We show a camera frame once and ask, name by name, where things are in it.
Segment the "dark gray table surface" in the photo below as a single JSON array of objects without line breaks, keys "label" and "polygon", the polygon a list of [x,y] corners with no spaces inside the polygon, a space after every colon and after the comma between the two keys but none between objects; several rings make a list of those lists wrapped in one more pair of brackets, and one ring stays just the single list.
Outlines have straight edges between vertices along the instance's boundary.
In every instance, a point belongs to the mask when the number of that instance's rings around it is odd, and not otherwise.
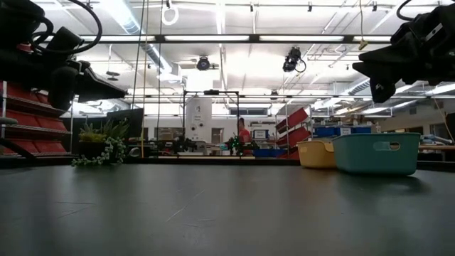
[{"label": "dark gray table surface", "polygon": [[298,166],[0,172],[0,255],[455,255],[455,174]]}]

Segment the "yellow plastic bin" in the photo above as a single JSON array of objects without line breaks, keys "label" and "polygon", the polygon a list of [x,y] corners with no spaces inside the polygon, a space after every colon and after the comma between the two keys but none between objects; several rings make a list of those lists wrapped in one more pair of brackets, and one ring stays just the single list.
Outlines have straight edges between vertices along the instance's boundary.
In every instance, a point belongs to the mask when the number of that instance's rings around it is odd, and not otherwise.
[{"label": "yellow plastic bin", "polygon": [[331,142],[311,141],[297,143],[300,164],[312,169],[336,169]]}]

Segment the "person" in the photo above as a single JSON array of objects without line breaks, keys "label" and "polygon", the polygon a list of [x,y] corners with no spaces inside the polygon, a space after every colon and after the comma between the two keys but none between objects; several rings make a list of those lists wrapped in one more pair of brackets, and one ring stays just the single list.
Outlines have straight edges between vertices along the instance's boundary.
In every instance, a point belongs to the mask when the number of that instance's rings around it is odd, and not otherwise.
[{"label": "person", "polygon": [[243,142],[243,143],[251,142],[251,134],[247,129],[245,129],[245,120],[243,118],[239,119],[238,127],[239,127],[239,142]]}]

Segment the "green plant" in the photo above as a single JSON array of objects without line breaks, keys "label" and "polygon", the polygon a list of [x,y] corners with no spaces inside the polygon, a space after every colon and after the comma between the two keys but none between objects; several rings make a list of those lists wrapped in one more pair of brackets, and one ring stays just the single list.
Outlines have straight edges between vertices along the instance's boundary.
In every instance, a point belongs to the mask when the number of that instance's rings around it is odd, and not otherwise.
[{"label": "green plant", "polygon": [[112,127],[113,124],[114,122],[112,120],[107,121],[107,123],[102,128],[102,134],[106,135],[107,138],[124,138],[129,128],[128,121],[125,119],[118,125]]},{"label": "green plant", "polygon": [[84,128],[80,129],[79,139],[80,142],[103,142],[106,134],[102,134],[98,129],[93,129],[93,124],[84,124]]},{"label": "green plant", "polygon": [[98,157],[93,157],[91,160],[87,159],[84,155],[81,156],[79,159],[73,159],[71,163],[72,166],[87,166],[87,165],[101,165],[105,161],[109,161],[111,158],[111,154],[114,153],[114,146],[117,147],[117,154],[113,155],[117,159],[118,164],[123,163],[123,159],[125,158],[125,149],[127,146],[123,144],[123,141],[120,138],[113,139],[111,137],[105,140],[105,151],[101,153]]}]

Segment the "white cylindrical tank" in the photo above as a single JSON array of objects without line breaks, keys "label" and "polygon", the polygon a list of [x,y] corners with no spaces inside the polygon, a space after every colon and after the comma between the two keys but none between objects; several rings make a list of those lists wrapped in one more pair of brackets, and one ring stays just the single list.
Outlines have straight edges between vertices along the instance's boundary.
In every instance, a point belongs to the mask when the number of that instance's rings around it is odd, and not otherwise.
[{"label": "white cylindrical tank", "polygon": [[196,96],[187,101],[185,128],[193,141],[212,141],[212,99]]}]

